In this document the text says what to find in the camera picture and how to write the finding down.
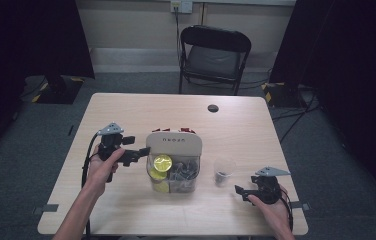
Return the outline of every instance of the gray carpet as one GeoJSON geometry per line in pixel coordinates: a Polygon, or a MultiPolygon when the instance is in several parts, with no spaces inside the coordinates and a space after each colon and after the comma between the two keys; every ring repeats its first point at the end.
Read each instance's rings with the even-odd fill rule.
{"type": "MultiPolygon", "coordinates": [[[[264,79],[266,74],[246,73],[241,86],[246,89],[239,95],[262,96],[259,83],[248,82],[264,79]]],[[[40,81],[42,77],[29,78],[26,91],[40,81]]],[[[232,93],[215,87],[226,86],[186,83],[184,94],[232,93]]],[[[17,120],[0,138],[0,239],[50,239],[37,232],[40,215],[33,210],[47,203],[92,94],[177,94],[177,90],[178,73],[103,73],[83,84],[73,105],[33,104],[33,94],[23,98],[17,120]]],[[[311,100],[311,92],[304,98],[311,100]]],[[[278,118],[299,111],[271,108],[270,112],[278,118]]],[[[279,138],[295,119],[274,122],[279,138]]],[[[376,239],[376,183],[342,147],[337,128],[321,109],[301,118],[281,145],[300,200],[311,206],[305,212],[309,233],[298,239],[376,239]]]]}

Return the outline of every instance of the cable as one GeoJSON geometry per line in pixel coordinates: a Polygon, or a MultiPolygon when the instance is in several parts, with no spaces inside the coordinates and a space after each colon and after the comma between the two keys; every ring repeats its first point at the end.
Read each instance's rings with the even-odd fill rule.
{"type": "MultiPolygon", "coordinates": [[[[83,186],[86,183],[86,178],[88,176],[89,161],[92,157],[92,156],[89,156],[89,155],[91,154],[92,145],[94,144],[94,141],[97,138],[97,136],[98,136],[98,134],[95,133],[95,135],[91,139],[91,142],[89,143],[88,152],[86,153],[85,161],[84,161],[84,164],[83,164],[83,167],[82,167],[83,170],[82,170],[81,188],[83,188],[83,186]]],[[[90,238],[91,238],[91,224],[90,224],[89,218],[88,218],[88,221],[86,222],[86,227],[85,227],[85,239],[89,240],[90,238]]]]}
{"type": "Polygon", "coordinates": [[[20,98],[22,97],[26,97],[27,95],[33,93],[36,89],[38,89],[43,83],[45,82],[45,76],[44,78],[42,79],[42,81],[38,84],[38,86],[36,86],[34,89],[32,89],[31,91],[27,92],[27,93],[22,93],[22,95],[20,95],[20,98]]]}
{"type": "MultiPolygon", "coordinates": [[[[259,80],[259,81],[252,81],[252,82],[241,82],[240,84],[255,84],[255,83],[258,83],[259,85],[258,86],[253,86],[253,87],[240,87],[239,89],[252,89],[252,88],[258,88],[261,86],[261,83],[264,83],[268,81],[268,79],[263,79],[263,80],[259,80]]],[[[211,82],[211,83],[196,83],[196,82],[193,82],[192,80],[190,80],[190,83],[191,84],[194,84],[194,85],[197,85],[197,86],[201,86],[201,87],[209,87],[209,88],[216,88],[216,89],[232,89],[231,87],[214,87],[213,85],[217,85],[217,84],[227,84],[227,83],[220,83],[220,82],[211,82]]]]}
{"type": "Polygon", "coordinates": [[[304,110],[304,112],[299,114],[300,116],[294,121],[294,123],[291,125],[291,127],[285,132],[284,136],[282,136],[281,140],[279,140],[280,144],[282,143],[282,141],[284,141],[285,137],[288,135],[288,133],[291,131],[291,129],[294,128],[294,126],[297,124],[297,122],[300,121],[300,119],[309,111],[310,106],[312,106],[312,103],[313,103],[315,96],[316,96],[316,92],[313,92],[312,100],[310,100],[310,103],[307,105],[306,110],[304,110]]]}
{"type": "Polygon", "coordinates": [[[281,192],[285,193],[285,196],[287,196],[288,203],[287,203],[287,201],[285,201],[282,198],[282,196],[279,199],[281,199],[281,201],[284,203],[285,207],[287,208],[287,211],[288,211],[288,222],[290,224],[290,229],[291,229],[291,232],[292,232],[293,231],[293,227],[294,227],[294,218],[293,218],[293,207],[292,207],[292,204],[291,204],[291,199],[290,199],[290,197],[288,197],[287,192],[285,192],[282,189],[281,189],[281,192]]]}
{"type": "Polygon", "coordinates": [[[173,11],[175,12],[175,20],[176,20],[176,54],[178,55],[178,64],[181,66],[181,41],[179,38],[179,9],[177,7],[173,7],[173,11]]]}
{"type": "Polygon", "coordinates": [[[206,7],[206,3],[203,3],[202,11],[201,11],[201,25],[204,23],[204,8],[206,7]]]}
{"type": "Polygon", "coordinates": [[[272,121],[275,123],[275,122],[279,121],[280,119],[288,118],[288,117],[295,117],[295,116],[298,116],[298,115],[300,115],[302,113],[303,113],[303,109],[297,109],[297,108],[296,109],[291,109],[291,110],[288,110],[288,111],[285,111],[285,112],[279,114],[279,117],[272,118],[272,121]],[[297,112],[297,113],[290,114],[290,115],[285,115],[287,113],[295,112],[295,111],[301,111],[301,112],[300,113],[297,112]]]}
{"type": "MultiPolygon", "coordinates": [[[[313,111],[315,111],[316,109],[319,109],[319,108],[320,108],[320,105],[318,105],[318,106],[316,106],[316,107],[314,107],[314,108],[308,110],[306,113],[313,112],[313,111]]],[[[281,115],[283,115],[283,114],[285,114],[285,113],[281,113],[279,117],[273,118],[272,121],[275,123],[275,122],[279,121],[279,120],[282,119],[282,118],[295,117],[295,116],[298,116],[298,115],[303,114],[303,112],[301,112],[301,113],[295,113],[295,114],[291,114],[291,115],[281,116],[281,115]]]]}

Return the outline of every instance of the white wall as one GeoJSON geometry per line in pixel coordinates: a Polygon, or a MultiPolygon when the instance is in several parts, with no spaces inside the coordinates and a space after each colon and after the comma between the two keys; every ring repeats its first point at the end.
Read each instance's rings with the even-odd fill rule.
{"type": "MultiPolygon", "coordinates": [[[[271,6],[214,2],[194,2],[192,14],[179,14],[180,30],[203,23],[243,32],[252,41],[247,67],[271,67],[291,16],[292,4],[271,6]]],[[[84,0],[77,3],[90,48],[176,52],[176,20],[170,12],[169,1],[84,0]]]]}

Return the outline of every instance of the plastic container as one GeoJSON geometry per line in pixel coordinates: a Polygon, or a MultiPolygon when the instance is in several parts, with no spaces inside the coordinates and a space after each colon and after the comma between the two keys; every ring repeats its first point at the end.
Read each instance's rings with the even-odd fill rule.
{"type": "Polygon", "coordinates": [[[195,190],[196,179],[200,173],[200,137],[187,132],[154,132],[147,137],[147,147],[151,149],[146,170],[154,191],[189,193],[195,190]],[[172,162],[169,170],[165,172],[154,164],[162,155],[170,157],[172,162]]]}

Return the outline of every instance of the finger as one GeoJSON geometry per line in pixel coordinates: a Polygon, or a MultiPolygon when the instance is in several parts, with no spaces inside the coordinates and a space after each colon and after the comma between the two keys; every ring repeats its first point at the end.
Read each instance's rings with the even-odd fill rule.
{"type": "Polygon", "coordinates": [[[116,170],[117,168],[119,168],[119,164],[117,162],[115,162],[111,168],[111,172],[112,173],[116,173],[116,170]]]}
{"type": "Polygon", "coordinates": [[[110,157],[105,161],[105,164],[109,167],[112,168],[113,164],[119,160],[119,158],[125,153],[125,149],[119,148],[115,150],[110,157]]]}
{"type": "Polygon", "coordinates": [[[247,196],[248,200],[254,205],[256,205],[260,210],[263,210],[265,203],[260,200],[260,198],[254,196],[254,195],[248,195],[247,196]]]}
{"type": "Polygon", "coordinates": [[[95,145],[95,148],[94,148],[94,152],[92,153],[93,155],[96,154],[98,152],[98,149],[99,149],[99,146],[100,144],[97,144],[95,145]]]}

